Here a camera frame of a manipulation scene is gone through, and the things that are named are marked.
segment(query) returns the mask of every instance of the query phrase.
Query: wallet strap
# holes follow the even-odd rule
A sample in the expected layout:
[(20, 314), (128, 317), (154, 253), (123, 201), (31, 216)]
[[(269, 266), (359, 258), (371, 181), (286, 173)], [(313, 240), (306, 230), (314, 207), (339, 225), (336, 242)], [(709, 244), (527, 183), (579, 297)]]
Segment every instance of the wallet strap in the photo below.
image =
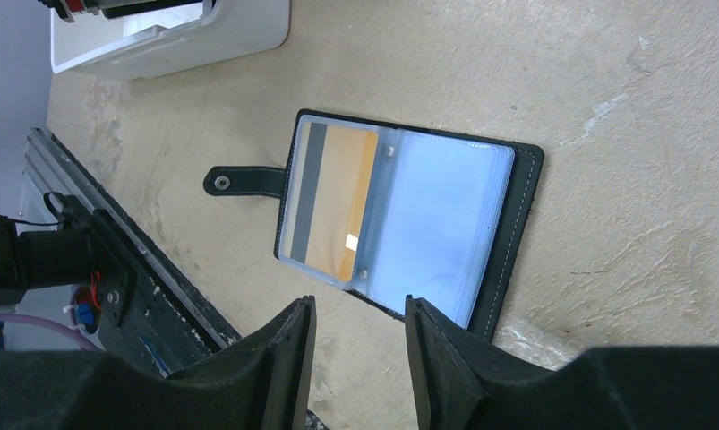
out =
[(207, 194), (266, 195), (283, 199), (286, 188), (286, 171), (269, 166), (215, 166), (203, 179)]

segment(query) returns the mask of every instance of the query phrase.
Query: black leather cover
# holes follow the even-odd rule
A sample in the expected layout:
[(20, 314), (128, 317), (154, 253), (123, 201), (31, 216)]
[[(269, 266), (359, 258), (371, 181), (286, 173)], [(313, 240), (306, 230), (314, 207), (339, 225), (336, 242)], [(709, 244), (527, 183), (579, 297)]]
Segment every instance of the black leather cover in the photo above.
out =
[[(299, 111), (298, 117), (295, 121), (294, 135), (293, 140), (291, 141), (290, 153), (288, 154), (286, 168), (284, 170), (283, 183), (281, 183), (280, 185), (272, 184), (270, 180), (274, 181), (274, 176), (264, 175), (267, 172), (259, 171), (261, 169), (266, 169), (262, 167), (215, 167), (212, 168), (212, 170), (206, 176), (206, 179), (204, 179), (204, 189), (207, 191), (207, 193), (211, 195), (259, 194), (269, 195), (271, 197), (277, 198), (280, 198), (280, 196), (285, 195), (287, 197), (287, 183), (290, 176), (290, 167), (292, 164), (291, 161), (293, 160), (294, 145), (296, 142), (295, 133), (298, 123), (301, 120), (301, 116), (303, 115), (322, 116), (343, 121), (351, 121), (358, 124), (377, 125), (380, 127), (410, 130), (413, 132), (428, 133), (439, 136), (455, 137), (458, 139), (467, 139), (476, 142), (487, 142), (494, 145), (509, 146), (510, 148), (515, 150), (515, 159), (512, 164), (512, 173), (509, 179), (509, 185), (507, 187), (507, 194), (504, 199), (504, 204), (501, 209), (501, 217), (499, 218), (499, 224), (496, 229), (496, 237), (493, 240), (493, 247), (489, 256), (488, 264), (485, 268), (485, 274), (481, 283), (480, 292), (478, 293), (478, 298), (475, 302), (473, 316), (470, 320), (470, 324), (467, 327), (467, 329), (471, 332), (481, 335), (487, 340), (490, 340), (493, 337), (494, 332), (496, 331), (496, 323), (499, 319), (501, 304), (503, 303), (504, 297), (507, 293), (509, 278), (512, 276), (512, 269), (515, 266), (515, 261), (517, 260), (518, 256), (520, 239), (523, 236), (523, 230), (525, 230), (527, 216), (530, 211), (530, 205), (533, 202), (536, 185), (538, 183), (538, 177), (541, 174), (541, 167), (544, 164), (544, 152), (541, 150), (541, 148), (526, 143), (505, 142), (461, 133), (451, 133), (441, 130), (430, 130), (409, 125), (398, 125), (382, 121), (373, 121), (370, 119), (328, 114), (324, 112), (303, 109)], [(239, 181), (243, 180), (243, 183), (236, 183), (234, 181), (225, 192), (220, 192), (216, 190), (214, 188), (214, 180), (218, 175), (223, 174), (223, 172), (232, 172), (234, 174), (240, 175), (237, 176), (237, 178)], [(278, 246), (280, 240), (280, 231), (283, 223), (283, 214), (285, 212), (285, 204), (286, 199), (281, 198), (280, 214), (278, 218), (278, 232), (277, 236), (275, 237), (275, 258), (278, 257)], [(358, 293), (351, 293), (353, 293), (352, 295), (355, 297), (360, 296)], [(362, 298), (363, 301), (370, 303), (371, 305), (379, 307), (386, 314), (396, 319), (402, 319), (401, 315), (399, 315), (398, 313), (387, 309), (382, 305), (374, 303), (371, 299), (367, 297), (359, 298)]]

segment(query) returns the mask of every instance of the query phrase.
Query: gray wall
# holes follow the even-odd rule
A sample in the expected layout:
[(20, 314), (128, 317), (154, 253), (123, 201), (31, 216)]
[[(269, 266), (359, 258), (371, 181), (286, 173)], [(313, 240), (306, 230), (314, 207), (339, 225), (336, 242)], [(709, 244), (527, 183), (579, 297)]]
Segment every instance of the gray wall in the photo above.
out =
[[(50, 19), (34, 0), (0, 0), (0, 213), (17, 216), (22, 207), (21, 185), (27, 129), (46, 124), (50, 92)], [(30, 199), (40, 196), (30, 195)], [(29, 208), (30, 202), (23, 206)], [(25, 210), (22, 216), (44, 215)], [(69, 287), (32, 291), (18, 311), (68, 323), (62, 312)], [(6, 324), (9, 349), (72, 348), (60, 335), (36, 327)]]

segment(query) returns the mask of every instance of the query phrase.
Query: bolt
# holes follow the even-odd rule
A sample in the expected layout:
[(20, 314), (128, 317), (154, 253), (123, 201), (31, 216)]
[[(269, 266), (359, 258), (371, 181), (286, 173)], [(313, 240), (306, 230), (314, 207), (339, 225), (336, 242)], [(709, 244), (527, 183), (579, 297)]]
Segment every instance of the bolt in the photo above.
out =
[(219, 191), (225, 191), (230, 186), (230, 178), (227, 176), (217, 176), (217, 179), (214, 179), (214, 186), (217, 187)]

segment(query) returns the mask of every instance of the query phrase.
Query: black cylinder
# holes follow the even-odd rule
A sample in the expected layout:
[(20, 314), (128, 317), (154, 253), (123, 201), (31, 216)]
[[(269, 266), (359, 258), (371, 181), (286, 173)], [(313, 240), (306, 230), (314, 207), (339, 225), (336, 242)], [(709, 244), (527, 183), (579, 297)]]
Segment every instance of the black cylinder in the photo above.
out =
[(27, 231), (19, 235), (19, 251), (29, 289), (90, 281), (90, 242), (80, 231)]

